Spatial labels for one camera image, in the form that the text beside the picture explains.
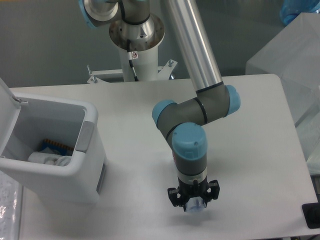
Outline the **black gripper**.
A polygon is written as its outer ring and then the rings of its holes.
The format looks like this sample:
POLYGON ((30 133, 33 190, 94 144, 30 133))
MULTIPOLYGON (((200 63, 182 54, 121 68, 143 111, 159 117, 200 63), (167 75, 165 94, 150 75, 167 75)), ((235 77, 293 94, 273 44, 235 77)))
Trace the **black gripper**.
POLYGON ((179 187, 170 187, 167 189, 167 194, 170 202, 174 207, 182 207, 183 211, 186 212, 186 204, 190 198, 201 197, 205 204, 212 200, 217 200, 220 193, 220 185, 218 180, 207 181, 205 178, 197 184, 186 184, 182 180, 178 179, 179 187))

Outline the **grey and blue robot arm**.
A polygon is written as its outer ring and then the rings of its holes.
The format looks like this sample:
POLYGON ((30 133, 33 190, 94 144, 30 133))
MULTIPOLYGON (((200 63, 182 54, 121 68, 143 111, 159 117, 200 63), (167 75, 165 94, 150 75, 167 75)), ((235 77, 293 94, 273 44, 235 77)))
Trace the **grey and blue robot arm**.
MULTIPOLYGON (((224 84, 194 0, 167 0, 165 6, 196 97, 182 103, 162 100, 152 118, 172 150, 178 187, 167 190, 174 207, 199 212, 220 193, 217 180, 207 180, 208 142, 203 126, 235 113, 240 96, 224 84)), ((158 46, 165 36, 161 19, 148 0, 80 0, 80 11, 91 28, 109 25, 118 48, 126 82, 160 78, 158 46)))

